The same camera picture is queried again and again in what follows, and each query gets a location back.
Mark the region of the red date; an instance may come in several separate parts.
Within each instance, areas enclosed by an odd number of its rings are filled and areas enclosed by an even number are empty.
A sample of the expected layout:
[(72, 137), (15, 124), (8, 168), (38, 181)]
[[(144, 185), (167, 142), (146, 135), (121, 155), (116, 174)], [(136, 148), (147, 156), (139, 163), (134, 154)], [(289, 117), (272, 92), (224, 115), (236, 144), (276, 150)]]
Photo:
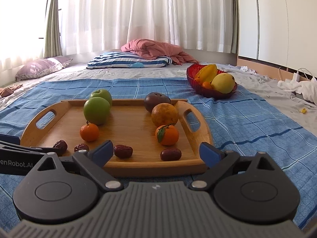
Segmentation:
[(53, 145), (54, 151), (62, 156), (68, 149), (68, 145), (64, 140), (59, 140)]
[(130, 158), (133, 155), (133, 148), (126, 145), (116, 145), (114, 147), (114, 154), (120, 159)]
[(84, 144), (84, 143), (80, 143), (78, 145), (76, 145), (74, 147), (74, 152), (78, 152), (78, 151), (86, 151), (88, 152), (90, 149), (88, 147), (88, 145)]
[(178, 148), (167, 148), (161, 151), (162, 161), (178, 161), (182, 157), (182, 152)]

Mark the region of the small mandarin without leaf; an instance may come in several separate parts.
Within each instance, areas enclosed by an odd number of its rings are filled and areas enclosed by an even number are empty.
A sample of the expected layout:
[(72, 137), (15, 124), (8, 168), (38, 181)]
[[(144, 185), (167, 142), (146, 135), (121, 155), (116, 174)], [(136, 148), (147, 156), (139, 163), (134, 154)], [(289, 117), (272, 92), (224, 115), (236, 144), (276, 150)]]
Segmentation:
[(87, 121), (86, 124), (81, 127), (79, 134), (84, 141), (93, 142), (99, 137), (99, 128), (97, 125)]

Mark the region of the smooth green apple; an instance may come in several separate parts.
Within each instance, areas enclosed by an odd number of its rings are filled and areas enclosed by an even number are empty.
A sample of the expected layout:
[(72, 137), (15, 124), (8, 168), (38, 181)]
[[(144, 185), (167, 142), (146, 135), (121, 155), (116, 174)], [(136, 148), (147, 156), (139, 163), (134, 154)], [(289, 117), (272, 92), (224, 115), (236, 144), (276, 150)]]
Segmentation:
[(86, 121), (103, 125), (110, 114), (110, 104), (102, 97), (92, 97), (88, 99), (83, 106), (83, 113)]

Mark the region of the small mandarin with leaf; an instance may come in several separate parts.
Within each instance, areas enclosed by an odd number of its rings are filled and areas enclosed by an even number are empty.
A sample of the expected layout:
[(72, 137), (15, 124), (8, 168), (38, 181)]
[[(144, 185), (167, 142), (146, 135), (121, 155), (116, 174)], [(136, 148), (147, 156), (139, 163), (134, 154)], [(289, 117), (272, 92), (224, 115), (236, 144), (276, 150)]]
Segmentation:
[(155, 131), (155, 137), (163, 146), (173, 146), (177, 143), (180, 134), (173, 124), (162, 125)]

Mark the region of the green apple with stem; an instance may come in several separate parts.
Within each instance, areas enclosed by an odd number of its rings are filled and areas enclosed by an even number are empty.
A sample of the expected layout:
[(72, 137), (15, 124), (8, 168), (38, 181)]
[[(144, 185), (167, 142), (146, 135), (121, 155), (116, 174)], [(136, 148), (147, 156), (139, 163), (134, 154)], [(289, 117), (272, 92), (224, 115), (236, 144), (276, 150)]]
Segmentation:
[(106, 90), (106, 89), (98, 89), (98, 90), (93, 91), (90, 94), (90, 98), (92, 98), (92, 97), (102, 97), (102, 98), (104, 98), (104, 99), (106, 99), (108, 101), (110, 106), (112, 106), (111, 93), (108, 90)]

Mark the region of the brownish orange fruit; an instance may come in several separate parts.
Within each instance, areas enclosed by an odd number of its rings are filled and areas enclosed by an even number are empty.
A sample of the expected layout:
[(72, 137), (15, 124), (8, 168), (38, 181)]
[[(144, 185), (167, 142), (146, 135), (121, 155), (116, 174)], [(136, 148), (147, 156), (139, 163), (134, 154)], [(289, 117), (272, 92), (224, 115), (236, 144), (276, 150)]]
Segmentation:
[(153, 108), (151, 118), (157, 127), (168, 124), (176, 125), (179, 119), (178, 109), (169, 103), (161, 103)]

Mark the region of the brown cloth at left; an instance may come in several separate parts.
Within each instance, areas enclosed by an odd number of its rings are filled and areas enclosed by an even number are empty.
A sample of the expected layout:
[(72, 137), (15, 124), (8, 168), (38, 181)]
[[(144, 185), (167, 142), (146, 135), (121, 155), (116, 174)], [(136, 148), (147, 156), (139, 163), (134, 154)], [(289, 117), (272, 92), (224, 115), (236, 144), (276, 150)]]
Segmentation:
[(7, 86), (6, 88), (0, 88), (0, 97), (8, 97), (14, 93), (15, 90), (21, 88), (22, 84), (13, 84), (11, 86)]

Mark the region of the wooden serving tray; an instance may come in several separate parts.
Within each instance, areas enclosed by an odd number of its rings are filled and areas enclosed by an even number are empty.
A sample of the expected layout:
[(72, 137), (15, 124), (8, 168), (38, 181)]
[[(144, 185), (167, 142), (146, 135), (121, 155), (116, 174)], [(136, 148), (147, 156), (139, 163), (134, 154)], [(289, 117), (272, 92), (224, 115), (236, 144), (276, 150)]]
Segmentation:
[[(58, 140), (66, 141), (66, 155), (74, 152), (75, 145), (82, 143), (79, 129), (85, 124), (84, 99), (64, 100), (39, 112), (27, 125), (21, 137), (26, 147), (51, 147)], [(178, 109), (176, 128), (180, 138), (176, 148), (182, 152), (178, 161), (162, 161), (164, 146), (154, 136), (156, 126), (144, 107), (142, 99), (115, 99), (106, 124), (99, 127), (98, 140), (88, 144), (96, 148), (105, 140), (114, 145), (133, 148), (127, 160), (113, 156), (104, 169), (114, 177), (162, 177), (185, 176), (204, 173), (207, 169), (199, 156), (202, 142), (212, 143), (212, 135), (202, 114), (185, 99), (173, 99)]]

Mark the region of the purple floral pillow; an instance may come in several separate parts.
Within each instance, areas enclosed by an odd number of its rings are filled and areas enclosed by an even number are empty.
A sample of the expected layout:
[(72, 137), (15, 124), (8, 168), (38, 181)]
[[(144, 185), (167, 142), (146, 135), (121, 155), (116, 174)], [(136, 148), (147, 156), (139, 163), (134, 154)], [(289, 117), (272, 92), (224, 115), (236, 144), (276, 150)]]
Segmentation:
[(16, 73), (15, 80), (38, 79), (68, 67), (70, 62), (72, 62), (71, 58), (62, 56), (37, 59), (23, 65)]

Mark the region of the small orange in bowl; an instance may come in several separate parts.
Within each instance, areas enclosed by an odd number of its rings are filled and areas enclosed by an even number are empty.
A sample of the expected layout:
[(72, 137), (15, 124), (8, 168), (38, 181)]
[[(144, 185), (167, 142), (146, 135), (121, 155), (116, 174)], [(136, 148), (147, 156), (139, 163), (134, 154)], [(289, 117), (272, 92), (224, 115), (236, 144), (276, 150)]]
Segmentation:
[(210, 82), (203, 82), (201, 86), (207, 90), (213, 90), (213, 86)]

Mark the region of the red glass fruit bowl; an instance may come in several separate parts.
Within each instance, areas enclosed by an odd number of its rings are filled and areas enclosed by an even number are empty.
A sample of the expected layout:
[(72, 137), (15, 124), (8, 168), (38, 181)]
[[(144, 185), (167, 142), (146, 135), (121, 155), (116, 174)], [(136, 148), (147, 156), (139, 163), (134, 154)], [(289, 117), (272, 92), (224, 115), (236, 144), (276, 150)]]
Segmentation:
[(202, 95), (206, 98), (214, 98), (214, 99), (227, 99), (230, 98), (237, 90), (238, 84), (234, 83), (232, 85), (232, 90), (229, 93), (221, 93), (218, 90), (215, 90), (215, 88), (212, 87), (211, 82), (208, 82), (206, 80), (202, 80), (198, 77), (199, 73), (201, 73), (201, 70), (207, 69), (211, 64), (209, 65), (202, 65), (198, 63), (191, 64), (186, 70), (186, 76), (189, 84), (194, 89), (194, 91)]

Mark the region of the green side curtain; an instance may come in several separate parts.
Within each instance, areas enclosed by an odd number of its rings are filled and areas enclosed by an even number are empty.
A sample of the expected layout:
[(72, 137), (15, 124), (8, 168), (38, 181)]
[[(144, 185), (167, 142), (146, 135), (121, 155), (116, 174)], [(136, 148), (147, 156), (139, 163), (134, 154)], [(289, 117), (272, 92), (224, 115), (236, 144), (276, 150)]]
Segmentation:
[(44, 58), (57, 57), (62, 55), (58, 0), (48, 0), (46, 9), (46, 35), (44, 46)]

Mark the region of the blue striped pillow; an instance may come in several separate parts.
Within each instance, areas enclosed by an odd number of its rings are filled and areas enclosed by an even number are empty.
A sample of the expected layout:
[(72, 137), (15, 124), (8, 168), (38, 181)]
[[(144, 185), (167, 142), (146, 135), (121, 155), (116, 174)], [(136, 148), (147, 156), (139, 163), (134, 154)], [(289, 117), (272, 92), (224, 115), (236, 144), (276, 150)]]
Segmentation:
[(172, 63), (170, 57), (144, 59), (131, 52), (106, 52), (92, 59), (87, 64), (87, 69), (161, 68)]

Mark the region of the white crumpled clothes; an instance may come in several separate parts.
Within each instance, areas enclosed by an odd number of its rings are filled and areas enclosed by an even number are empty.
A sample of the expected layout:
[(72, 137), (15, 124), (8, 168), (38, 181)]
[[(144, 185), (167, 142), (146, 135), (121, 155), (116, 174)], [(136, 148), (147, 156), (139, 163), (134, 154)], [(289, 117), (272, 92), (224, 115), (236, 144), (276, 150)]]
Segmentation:
[(288, 92), (296, 92), (298, 94), (302, 94), (303, 98), (306, 101), (313, 102), (316, 104), (317, 102), (317, 84), (316, 81), (278, 81), (277, 86)]

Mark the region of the pink blanket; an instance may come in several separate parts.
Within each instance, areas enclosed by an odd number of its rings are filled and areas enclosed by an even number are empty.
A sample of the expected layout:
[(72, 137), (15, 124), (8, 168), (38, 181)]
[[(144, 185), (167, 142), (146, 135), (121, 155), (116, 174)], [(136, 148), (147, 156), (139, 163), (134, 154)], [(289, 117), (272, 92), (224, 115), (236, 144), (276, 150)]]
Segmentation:
[(182, 47), (150, 39), (134, 39), (121, 47), (122, 52), (134, 53), (143, 59), (154, 60), (158, 57), (170, 57), (173, 64), (198, 63)]

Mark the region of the white sheer curtain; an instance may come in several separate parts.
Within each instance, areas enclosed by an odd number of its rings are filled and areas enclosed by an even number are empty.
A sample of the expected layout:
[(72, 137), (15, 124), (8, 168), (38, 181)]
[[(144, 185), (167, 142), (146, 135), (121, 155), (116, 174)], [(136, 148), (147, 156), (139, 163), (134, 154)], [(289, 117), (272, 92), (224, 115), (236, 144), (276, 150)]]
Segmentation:
[(232, 0), (63, 0), (60, 18), (65, 55), (120, 49), (134, 39), (231, 52)]

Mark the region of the right green curtain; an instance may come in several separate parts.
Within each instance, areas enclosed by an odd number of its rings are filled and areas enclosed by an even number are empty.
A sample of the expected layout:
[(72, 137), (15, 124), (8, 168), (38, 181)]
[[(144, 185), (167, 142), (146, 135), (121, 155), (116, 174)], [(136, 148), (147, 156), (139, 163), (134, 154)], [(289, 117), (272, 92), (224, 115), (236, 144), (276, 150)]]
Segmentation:
[(239, 0), (232, 0), (232, 46), (231, 53), (238, 54), (239, 49)]

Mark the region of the white wardrobe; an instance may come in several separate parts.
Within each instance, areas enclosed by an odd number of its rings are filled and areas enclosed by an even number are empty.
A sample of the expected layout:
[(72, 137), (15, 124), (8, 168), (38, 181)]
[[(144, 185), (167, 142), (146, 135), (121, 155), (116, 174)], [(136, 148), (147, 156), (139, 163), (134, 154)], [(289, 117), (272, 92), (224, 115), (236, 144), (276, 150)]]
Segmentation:
[(316, 75), (316, 0), (239, 0), (239, 52)]

